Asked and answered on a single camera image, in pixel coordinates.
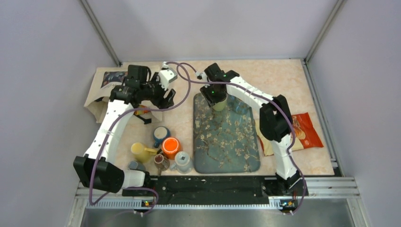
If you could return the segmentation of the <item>light green mug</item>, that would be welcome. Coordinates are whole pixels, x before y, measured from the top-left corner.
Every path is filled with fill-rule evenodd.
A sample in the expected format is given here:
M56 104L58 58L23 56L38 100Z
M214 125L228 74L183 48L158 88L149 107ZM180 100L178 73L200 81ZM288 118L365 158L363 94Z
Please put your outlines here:
M225 109L225 107L227 106L227 96L225 97L224 100L222 100L221 102L216 103L215 105L212 106L212 109L214 111L223 111Z

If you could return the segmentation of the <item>light blue mug yellow inside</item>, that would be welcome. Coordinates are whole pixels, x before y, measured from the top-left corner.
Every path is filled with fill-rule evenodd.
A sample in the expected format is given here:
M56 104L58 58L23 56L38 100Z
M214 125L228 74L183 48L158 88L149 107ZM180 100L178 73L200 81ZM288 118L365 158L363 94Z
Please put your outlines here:
M247 114L249 113L249 105L243 102L241 99L229 95L227 100L227 105L231 111L236 114Z

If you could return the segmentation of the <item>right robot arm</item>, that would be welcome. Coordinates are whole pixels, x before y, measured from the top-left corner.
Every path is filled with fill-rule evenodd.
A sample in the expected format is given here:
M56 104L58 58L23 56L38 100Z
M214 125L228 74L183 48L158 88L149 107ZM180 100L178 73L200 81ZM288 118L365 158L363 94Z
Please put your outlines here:
M290 195L302 176L292 157L295 132L287 99L283 95L272 96L259 90L239 73L233 70L225 72L217 63L196 76L204 83L200 91L210 107L217 106L227 96L233 96L259 111L259 130L271 143L276 159L278 191Z

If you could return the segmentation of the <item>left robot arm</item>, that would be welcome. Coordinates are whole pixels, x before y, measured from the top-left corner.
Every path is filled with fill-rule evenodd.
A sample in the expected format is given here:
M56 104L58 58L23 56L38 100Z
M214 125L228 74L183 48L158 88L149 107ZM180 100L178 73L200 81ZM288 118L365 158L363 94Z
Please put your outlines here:
M147 66L129 65L122 84L110 93L102 124L84 155L74 159L73 167L83 184L91 189L117 193L133 187L139 195L150 193L152 183L143 171L124 171L114 165L117 148L124 129L143 101L150 101L155 109L169 109L174 105L174 89L169 85L177 73L167 65L149 77Z

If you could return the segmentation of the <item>dark blue mug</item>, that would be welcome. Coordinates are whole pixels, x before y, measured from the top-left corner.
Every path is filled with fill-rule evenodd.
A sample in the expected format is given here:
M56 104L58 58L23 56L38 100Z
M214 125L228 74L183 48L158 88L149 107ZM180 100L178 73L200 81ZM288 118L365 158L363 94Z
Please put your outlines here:
M163 141L171 136L170 130L165 126L159 126L153 130L154 148L158 148Z

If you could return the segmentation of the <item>orange mug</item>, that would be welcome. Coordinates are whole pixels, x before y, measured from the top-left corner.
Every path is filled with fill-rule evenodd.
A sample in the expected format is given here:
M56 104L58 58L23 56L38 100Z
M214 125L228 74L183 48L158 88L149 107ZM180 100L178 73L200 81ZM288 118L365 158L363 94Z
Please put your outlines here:
M182 151L180 141L175 137L167 137L162 143L162 151L164 156L170 160L174 160L178 152Z

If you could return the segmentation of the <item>brown striped mug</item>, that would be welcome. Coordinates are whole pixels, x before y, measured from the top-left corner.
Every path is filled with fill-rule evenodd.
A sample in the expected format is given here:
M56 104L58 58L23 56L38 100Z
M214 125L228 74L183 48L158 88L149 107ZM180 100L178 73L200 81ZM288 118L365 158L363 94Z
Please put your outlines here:
M154 164L157 168L158 176L160 176L163 171L166 171L170 168L169 159L162 154L157 154L154 156Z

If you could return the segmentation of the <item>pale grey mug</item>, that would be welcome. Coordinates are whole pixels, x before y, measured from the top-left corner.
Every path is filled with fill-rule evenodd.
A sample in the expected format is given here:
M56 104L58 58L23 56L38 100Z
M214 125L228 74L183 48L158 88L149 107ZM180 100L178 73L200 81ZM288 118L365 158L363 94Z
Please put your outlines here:
M175 155L174 163L170 165L169 169L176 170L181 174L187 174L193 169L193 160L187 152L180 151Z

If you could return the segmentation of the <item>floral blue serving tray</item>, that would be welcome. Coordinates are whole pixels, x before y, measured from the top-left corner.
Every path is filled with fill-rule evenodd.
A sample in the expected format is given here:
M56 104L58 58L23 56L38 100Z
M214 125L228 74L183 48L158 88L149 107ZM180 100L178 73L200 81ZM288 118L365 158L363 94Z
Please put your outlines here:
M253 111L214 111L201 93L193 99L193 160L200 174L252 173L261 167Z

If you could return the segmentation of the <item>beige canvas tote bag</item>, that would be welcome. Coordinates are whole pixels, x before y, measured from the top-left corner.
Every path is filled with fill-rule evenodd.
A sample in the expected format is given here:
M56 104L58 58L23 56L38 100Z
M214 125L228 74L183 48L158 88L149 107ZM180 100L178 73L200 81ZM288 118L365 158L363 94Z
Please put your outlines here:
M97 123L103 122L112 89L121 85L127 75L127 65L96 69L84 107L94 115Z

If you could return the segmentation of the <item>small grey cup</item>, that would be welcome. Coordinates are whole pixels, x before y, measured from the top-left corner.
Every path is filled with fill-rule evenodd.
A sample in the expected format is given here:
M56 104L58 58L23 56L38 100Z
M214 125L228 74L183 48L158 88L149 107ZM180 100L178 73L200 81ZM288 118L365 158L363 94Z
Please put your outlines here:
M131 161L128 164L128 169L146 172L146 167L141 162L138 162L138 161Z

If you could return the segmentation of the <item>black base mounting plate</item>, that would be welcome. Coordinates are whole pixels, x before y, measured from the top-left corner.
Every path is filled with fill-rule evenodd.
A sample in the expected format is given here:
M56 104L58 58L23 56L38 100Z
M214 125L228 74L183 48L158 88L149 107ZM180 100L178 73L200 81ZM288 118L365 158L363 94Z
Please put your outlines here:
M304 180L287 190L276 176L151 176L143 189L123 189L125 197L150 197L157 205L267 205L283 196L286 209L309 195Z

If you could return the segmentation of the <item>orange cream snack bag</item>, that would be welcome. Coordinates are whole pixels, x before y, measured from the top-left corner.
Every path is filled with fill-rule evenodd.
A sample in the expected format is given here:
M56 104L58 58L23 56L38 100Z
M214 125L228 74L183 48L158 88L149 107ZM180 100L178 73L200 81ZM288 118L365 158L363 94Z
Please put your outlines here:
M307 148L323 148L324 145L318 136L309 113L300 113L292 115L293 127L296 133L296 141L292 147L292 151L303 150ZM272 156L273 148L271 142L264 138L259 129L259 119L255 120L255 128L257 136L261 143L264 156Z

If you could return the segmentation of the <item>aluminium frame rail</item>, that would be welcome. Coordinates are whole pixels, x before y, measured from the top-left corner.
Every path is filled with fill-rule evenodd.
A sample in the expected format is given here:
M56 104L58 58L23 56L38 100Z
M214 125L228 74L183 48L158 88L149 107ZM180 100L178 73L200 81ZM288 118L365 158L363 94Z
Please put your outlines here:
M172 176L148 190L104 195L79 184L69 227L368 227L352 177L307 177L283 192L274 177Z

